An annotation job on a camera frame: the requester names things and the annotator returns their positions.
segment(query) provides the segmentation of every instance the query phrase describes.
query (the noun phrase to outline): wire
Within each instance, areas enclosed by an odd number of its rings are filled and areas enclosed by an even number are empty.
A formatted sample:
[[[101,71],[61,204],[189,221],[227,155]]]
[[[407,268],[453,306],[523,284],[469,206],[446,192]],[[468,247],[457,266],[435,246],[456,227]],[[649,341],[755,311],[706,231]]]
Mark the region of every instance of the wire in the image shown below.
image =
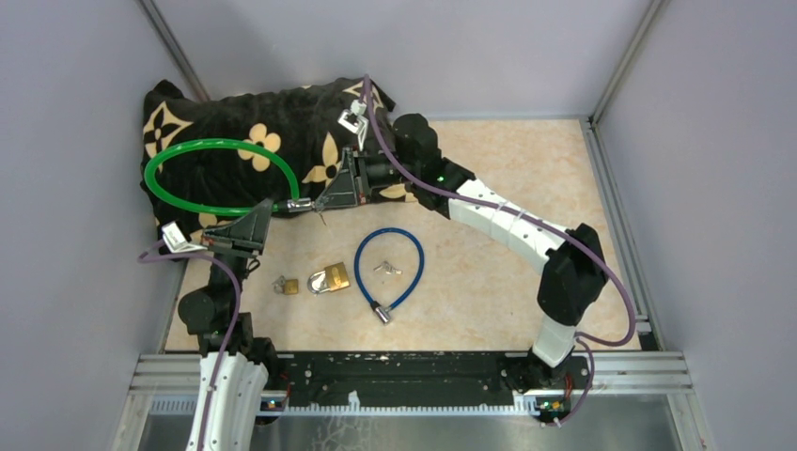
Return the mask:
[[[268,158],[272,163],[276,164],[280,170],[282,170],[282,173],[285,174],[285,177],[288,179],[288,185],[290,186],[290,198],[299,198],[299,180],[296,178],[296,174],[293,173],[293,170],[290,169],[290,166],[285,163],[285,160],[283,160],[282,157],[266,148],[235,139],[195,139],[193,141],[186,141],[184,143],[177,144],[176,146],[167,148],[163,152],[155,154],[155,156],[149,160],[147,166],[144,167],[144,183],[146,183],[147,188],[149,188],[149,190],[159,199],[163,200],[163,202],[179,209],[193,213],[208,213],[218,216],[244,216],[246,213],[252,210],[251,207],[214,207],[211,205],[190,202],[169,193],[166,189],[164,189],[164,187],[161,186],[160,183],[158,183],[158,180],[155,178],[158,166],[164,162],[184,153],[196,152],[197,150],[207,150],[211,148],[248,150],[250,152],[256,153],[257,155]]]
[[[565,375],[565,400],[570,400],[570,395],[572,395],[572,376],[570,373]]]
[[[620,282],[619,277],[617,277],[617,275],[611,270],[611,268],[609,268],[608,265],[606,265],[606,263],[600,257],[598,257],[597,254],[592,252],[591,249],[586,247],[580,241],[576,240],[574,237],[568,235],[567,233],[565,233],[565,232],[563,232],[561,230],[558,230],[557,228],[554,228],[554,227],[546,224],[544,221],[541,221],[541,220],[539,220],[537,218],[533,218],[533,217],[529,216],[528,214],[526,214],[523,211],[515,210],[515,209],[513,209],[511,207],[507,207],[507,206],[500,206],[500,205],[498,205],[498,204],[496,204],[494,202],[489,202],[489,201],[485,201],[485,200],[481,200],[481,199],[474,199],[473,197],[468,197],[468,196],[465,196],[465,195],[452,193],[450,191],[443,190],[443,189],[437,188],[435,186],[431,186],[428,183],[425,183],[423,180],[421,180],[421,179],[417,178],[416,176],[414,176],[403,165],[401,165],[399,160],[393,154],[394,153],[393,149],[391,149],[387,145],[387,142],[385,141],[384,136],[382,135],[382,131],[379,130],[379,124],[377,122],[376,112],[374,111],[374,107],[373,107],[373,97],[371,95],[371,80],[370,80],[370,77],[367,74],[363,77],[363,92],[365,92],[365,100],[366,100],[366,107],[367,107],[367,111],[368,111],[368,117],[370,118],[370,123],[371,123],[371,126],[373,127],[374,135],[376,136],[376,139],[379,142],[379,145],[382,147],[382,151],[383,151],[385,157],[387,157],[387,159],[390,161],[390,163],[392,163],[396,167],[396,169],[400,172],[400,174],[402,176],[404,176],[404,178],[406,178],[407,180],[411,181],[414,185],[416,185],[416,186],[418,186],[420,188],[423,188],[424,190],[426,190],[426,191],[428,191],[430,193],[433,193],[433,194],[441,195],[441,196],[447,197],[449,199],[461,200],[461,201],[464,201],[464,202],[468,202],[468,203],[471,203],[471,204],[479,205],[479,206],[482,206],[482,207],[487,207],[487,208],[490,208],[490,209],[495,209],[495,210],[500,209],[502,211],[506,211],[509,214],[514,214],[516,216],[520,216],[525,221],[533,224],[534,226],[537,226],[537,227],[540,227],[540,228],[544,228],[545,230],[553,233],[554,235],[556,235],[557,237],[561,238],[562,240],[565,240],[565,241],[569,242],[576,249],[580,250],[587,257],[589,257],[589,259],[591,259],[596,265],[598,265],[599,268],[601,268],[601,270],[603,272],[606,273],[606,275],[609,277],[609,279],[611,279],[611,281],[615,285],[615,287],[617,287],[617,291],[619,291],[620,297],[622,298],[623,303],[625,304],[626,313],[628,314],[628,332],[619,341],[604,340],[603,338],[598,338],[595,335],[586,334],[586,333],[583,333],[583,332],[577,332],[575,334],[576,337],[582,336],[582,337],[584,337],[584,338],[586,338],[588,340],[594,341],[595,343],[599,343],[599,344],[602,344],[604,346],[611,346],[611,347],[623,346],[623,345],[625,345],[626,343],[628,343],[628,342],[630,342],[632,340],[633,334],[635,332],[635,325],[636,325],[635,323],[636,323],[636,321],[635,321],[635,318],[634,318],[633,301],[631,300],[631,295],[628,293],[628,290],[623,286],[622,282]]]
[[[576,343],[584,347],[584,350],[586,351],[586,358],[589,361],[589,376],[586,378],[586,386],[584,387],[584,392],[581,394],[578,400],[575,401],[575,405],[573,406],[572,409],[570,409],[570,412],[567,414],[567,416],[565,416],[561,420],[558,420],[558,422],[543,423],[545,426],[557,426],[557,427],[565,426],[565,423],[569,422],[570,419],[581,409],[581,406],[584,405],[584,401],[586,400],[586,394],[589,393],[589,390],[592,388],[592,381],[595,378],[595,355],[593,355],[592,350],[589,348],[589,346],[586,345],[586,342],[582,340],[581,337],[576,337],[575,341]]]
[[[363,283],[363,278],[360,275],[360,257],[363,254],[363,250],[366,248],[366,244],[368,244],[374,238],[385,233],[398,233],[399,235],[404,235],[405,237],[409,238],[410,241],[413,242],[413,244],[415,245],[415,249],[418,250],[418,271],[415,273],[415,279],[413,279],[413,282],[410,284],[410,286],[407,289],[405,289],[403,293],[401,293],[401,296],[398,296],[398,299],[393,301],[393,303],[391,303],[390,306],[387,307],[389,310],[393,310],[396,307],[398,307],[401,303],[403,303],[404,300],[407,299],[408,296],[410,296],[415,287],[418,285],[418,282],[421,280],[421,275],[423,274],[425,258],[421,242],[412,233],[404,230],[403,228],[386,227],[371,232],[370,235],[365,237],[365,239],[360,243],[360,246],[357,247],[357,253],[354,254],[354,280],[357,281],[357,286],[360,288],[360,291],[363,292],[363,296],[366,297],[366,301],[368,301],[368,304],[374,304],[377,302],[374,301],[370,293],[368,293],[366,285]]]
[[[232,288],[235,290],[235,308],[232,310],[232,318],[230,319],[229,326],[227,326],[227,331],[225,332],[224,339],[222,339],[222,344],[219,346],[219,353],[216,356],[216,363],[213,364],[213,372],[211,373],[211,383],[209,387],[211,387],[212,390],[215,390],[216,378],[218,377],[219,370],[221,368],[222,355],[224,355],[225,350],[227,350],[227,345],[229,344],[230,337],[232,336],[232,330],[235,328],[235,323],[238,322],[238,311],[241,309],[241,284],[238,282],[238,278],[235,277],[235,273],[229,268],[229,266],[216,257],[207,256],[198,252],[188,252],[185,254],[166,254],[164,256],[151,254],[162,247],[164,247],[164,241],[157,241],[152,245],[152,247],[138,256],[138,262],[155,263],[158,261],[184,260],[192,258],[206,260],[218,266],[219,269],[221,269],[227,275],[227,277],[229,277],[230,282],[232,282]],[[208,391],[207,395],[205,396],[205,405],[202,408],[202,420],[199,424],[199,436],[197,441],[197,449],[199,450],[204,447],[205,443],[205,429],[207,428],[208,413],[211,410],[211,397],[213,394],[212,390]]]

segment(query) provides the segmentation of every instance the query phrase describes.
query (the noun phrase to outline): cable connector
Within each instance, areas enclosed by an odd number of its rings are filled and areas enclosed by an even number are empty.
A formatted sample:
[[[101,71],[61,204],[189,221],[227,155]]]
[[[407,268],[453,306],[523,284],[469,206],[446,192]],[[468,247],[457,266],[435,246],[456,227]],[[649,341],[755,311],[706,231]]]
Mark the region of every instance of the cable connector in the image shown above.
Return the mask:
[[[374,315],[379,321],[382,322],[383,325],[387,325],[390,322],[390,311],[384,307],[380,303],[371,303],[371,310],[373,310]]]
[[[302,197],[300,199],[289,199],[277,202],[274,204],[273,212],[275,213],[300,213],[303,211],[311,211],[315,208],[315,203],[309,197]]]

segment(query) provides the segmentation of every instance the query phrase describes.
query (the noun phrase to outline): padlock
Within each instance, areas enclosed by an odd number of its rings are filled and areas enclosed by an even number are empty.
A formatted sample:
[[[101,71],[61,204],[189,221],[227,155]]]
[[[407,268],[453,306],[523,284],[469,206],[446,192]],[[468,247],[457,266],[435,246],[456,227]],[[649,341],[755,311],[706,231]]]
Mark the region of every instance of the padlock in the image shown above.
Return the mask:
[[[313,294],[338,291],[349,286],[349,273],[343,262],[327,266],[307,279],[307,289]]]
[[[272,286],[274,292],[277,294],[297,294],[299,293],[299,279],[286,279],[284,276],[279,276]]]

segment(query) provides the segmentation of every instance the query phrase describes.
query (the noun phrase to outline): white bracket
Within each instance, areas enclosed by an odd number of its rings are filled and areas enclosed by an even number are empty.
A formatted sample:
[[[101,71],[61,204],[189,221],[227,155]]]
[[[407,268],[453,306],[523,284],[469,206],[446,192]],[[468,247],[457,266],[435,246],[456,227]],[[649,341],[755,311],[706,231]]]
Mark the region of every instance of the white bracket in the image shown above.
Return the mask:
[[[357,144],[359,144],[359,151],[363,151],[363,145],[366,142],[366,135],[368,133],[368,119],[365,118],[366,104],[359,99],[352,101],[352,106],[348,110],[343,110],[340,117],[337,118],[337,123],[342,125],[343,128],[357,135]]]
[[[174,221],[161,227],[161,231],[164,233],[164,242],[166,243],[166,247],[169,248],[169,251],[172,254],[205,251],[208,249],[200,244],[193,244],[192,242],[189,242],[185,238],[185,235],[182,234],[182,230],[180,230],[180,228],[177,226],[177,223]]]

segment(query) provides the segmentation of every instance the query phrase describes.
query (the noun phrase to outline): white wall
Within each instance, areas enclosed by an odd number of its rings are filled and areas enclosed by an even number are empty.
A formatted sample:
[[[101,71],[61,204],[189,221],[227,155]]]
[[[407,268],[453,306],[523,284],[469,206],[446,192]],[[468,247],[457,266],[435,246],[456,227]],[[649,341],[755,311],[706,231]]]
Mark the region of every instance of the white wall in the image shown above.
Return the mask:
[[[600,130],[722,450],[797,443],[797,3],[672,2]]]
[[[592,112],[649,0],[157,0],[214,98],[358,77],[428,117]]]
[[[179,75],[132,0],[0,3],[0,449],[109,449],[174,266],[138,188],[144,94]]]

